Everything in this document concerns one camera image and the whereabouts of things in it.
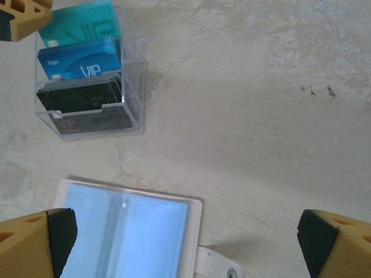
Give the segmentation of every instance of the blue vip card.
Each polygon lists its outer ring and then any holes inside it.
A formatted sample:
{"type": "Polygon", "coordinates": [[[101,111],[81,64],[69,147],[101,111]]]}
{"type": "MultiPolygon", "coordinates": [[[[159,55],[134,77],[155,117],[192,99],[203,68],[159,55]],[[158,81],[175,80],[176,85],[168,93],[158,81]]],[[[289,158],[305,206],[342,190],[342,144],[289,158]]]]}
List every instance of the blue vip card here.
{"type": "Polygon", "coordinates": [[[96,76],[121,68],[112,37],[41,49],[38,59],[48,78],[55,80],[96,76]]]}
{"type": "Polygon", "coordinates": [[[99,0],[53,11],[53,21],[39,34],[46,47],[85,42],[105,36],[119,37],[111,0],[99,0]]]}

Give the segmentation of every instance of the clear acrylic card holder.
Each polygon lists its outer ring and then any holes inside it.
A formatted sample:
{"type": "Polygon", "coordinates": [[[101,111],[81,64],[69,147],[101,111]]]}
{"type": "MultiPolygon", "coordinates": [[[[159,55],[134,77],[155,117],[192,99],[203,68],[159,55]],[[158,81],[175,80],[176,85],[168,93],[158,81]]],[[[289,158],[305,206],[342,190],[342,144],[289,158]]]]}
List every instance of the clear acrylic card holder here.
{"type": "Polygon", "coordinates": [[[119,52],[121,69],[110,71],[98,76],[90,76],[73,80],[49,80],[37,55],[45,48],[40,35],[36,34],[35,54],[35,113],[62,140],[77,140],[86,137],[101,137],[106,134],[142,134],[144,131],[144,92],[146,88],[147,63],[136,43],[136,38],[120,6],[115,13],[121,30],[119,52]],[[36,95],[45,86],[70,87],[75,93],[86,82],[104,79],[104,75],[117,73],[121,75],[120,102],[101,105],[101,108],[88,111],[64,112],[46,110],[36,95]]]}

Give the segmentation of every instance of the black vip card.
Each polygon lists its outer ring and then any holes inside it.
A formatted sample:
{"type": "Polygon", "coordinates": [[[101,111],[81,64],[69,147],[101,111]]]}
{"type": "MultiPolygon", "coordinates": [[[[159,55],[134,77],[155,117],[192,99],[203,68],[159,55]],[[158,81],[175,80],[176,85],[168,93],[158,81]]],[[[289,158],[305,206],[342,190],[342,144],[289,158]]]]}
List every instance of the black vip card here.
{"type": "Polygon", "coordinates": [[[133,127],[130,117],[122,106],[105,107],[100,113],[91,113],[63,118],[50,115],[60,134],[75,134],[109,130],[123,130],[133,127]]]}
{"type": "Polygon", "coordinates": [[[36,95],[47,111],[71,113],[101,109],[103,104],[120,103],[120,87],[116,81],[68,88],[45,86],[36,95]]]}
{"type": "Polygon", "coordinates": [[[45,109],[55,111],[49,116],[60,134],[133,127],[132,116],[130,118],[122,106],[121,77],[118,74],[109,78],[97,76],[94,81],[100,83],[92,84],[86,79],[50,83],[37,93],[45,109]],[[62,115],[82,111],[91,113],[62,115]]]}

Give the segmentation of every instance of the card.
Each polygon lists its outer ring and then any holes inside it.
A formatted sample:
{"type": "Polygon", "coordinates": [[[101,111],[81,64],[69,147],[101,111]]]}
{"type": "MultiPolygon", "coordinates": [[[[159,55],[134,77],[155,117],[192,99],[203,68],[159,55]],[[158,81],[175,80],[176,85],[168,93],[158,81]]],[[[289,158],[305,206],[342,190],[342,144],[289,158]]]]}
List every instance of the card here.
{"type": "Polygon", "coordinates": [[[38,59],[48,78],[54,80],[96,76],[121,68],[112,37],[41,49],[38,59]]]}
{"type": "Polygon", "coordinates": [[[53,11],[53,21],[39,34],[46,47],[120,36],[111,0],[93,1],[53,11]]]}
{"type": "Polygon", "coordinates": [[[121,88],[115,81],[85,85],[82,83],[76,87],[56,86],[46,86],[36,93],[47,111],[90,111],[101,109],[103,104],[122,102],[121,88]]]}
{"type": "Polygon", "coordinates": [[[123,130],[133,127],[136,120],[121,87],[120,73],[104,74],[48,83],[37,97],[47,111],[54,111],[49,116],[60,134],[123,130]]]}

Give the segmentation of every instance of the plastic box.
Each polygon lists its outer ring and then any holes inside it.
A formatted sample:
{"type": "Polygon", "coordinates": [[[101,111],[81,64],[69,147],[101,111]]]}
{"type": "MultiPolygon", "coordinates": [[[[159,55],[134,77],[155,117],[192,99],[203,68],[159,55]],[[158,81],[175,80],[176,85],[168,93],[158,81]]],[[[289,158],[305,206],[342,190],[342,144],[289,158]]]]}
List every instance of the plastic box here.
{"type": "Polygon", "coordinates": [[[107,134],[128,134],[139,135],[144,131],[144,93],[146,89],[146,70],[147,62],[143,53],[137,45],[133,30],[128,22],[125,12],[120,6],[115,7],[115,13],[118,24],[121,29],[121,70],[113,72],[121,72],[122,79],[122,102],[113,104],[103,104],[101,109],[61,113],[60,111],[47,111],[36,92],[43,88],[47,83],[52,82],[68,82],[68,81],[54,81],[48,80],[37,55],[39,49],[44,48],[44,44],[40,35],[36,34],[36,54],[35,54],[35,113],[43,120],[58,136],[64,140],[78,140],[82,138],[102,137],[107,134]],[[123,127],[125,123],[123,117],[107,117],[108,113],[115,111],[122,111],[129,115],[132,127],[123,127]],[[81,129],[65,129],[56,125],[66,123],[68,127],[75,119],[84,121],[84,127],[81,129]]]}

